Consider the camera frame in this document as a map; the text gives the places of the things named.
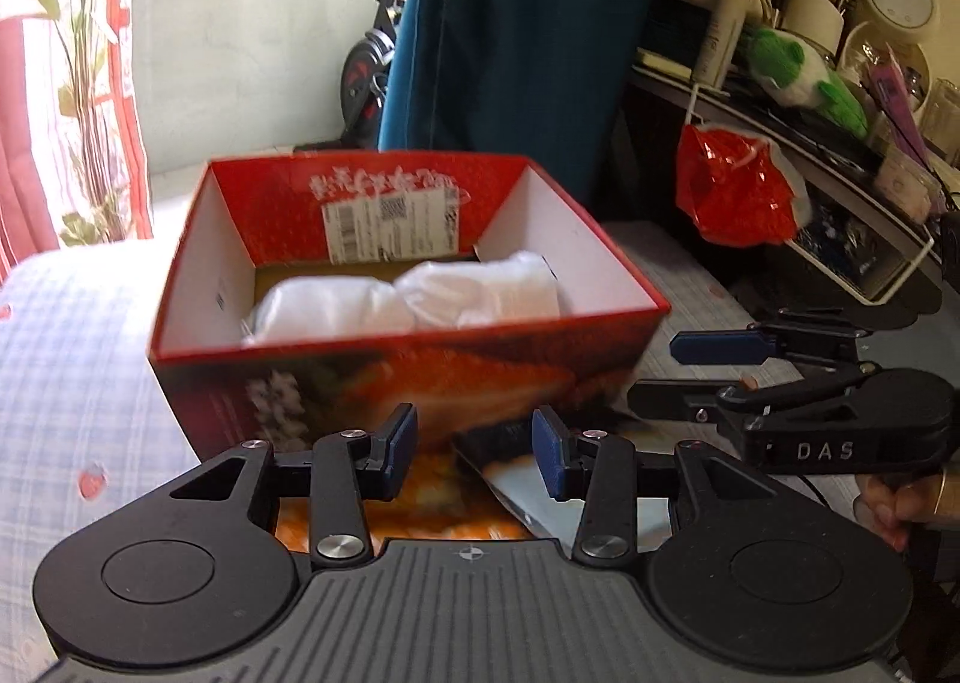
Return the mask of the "person right hand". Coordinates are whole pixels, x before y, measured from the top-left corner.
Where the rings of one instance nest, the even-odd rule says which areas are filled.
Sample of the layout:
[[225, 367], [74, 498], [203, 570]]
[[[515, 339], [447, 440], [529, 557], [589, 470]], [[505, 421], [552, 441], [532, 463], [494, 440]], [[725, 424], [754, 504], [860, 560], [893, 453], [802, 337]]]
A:
[[856, 485], [859, 496], [853, 502], [854, 518], [897, 553], [907, 549], [911, 524], [958, 527], [957, 463], [898, 488], [890, 478], [866, 475], [859, 475]]

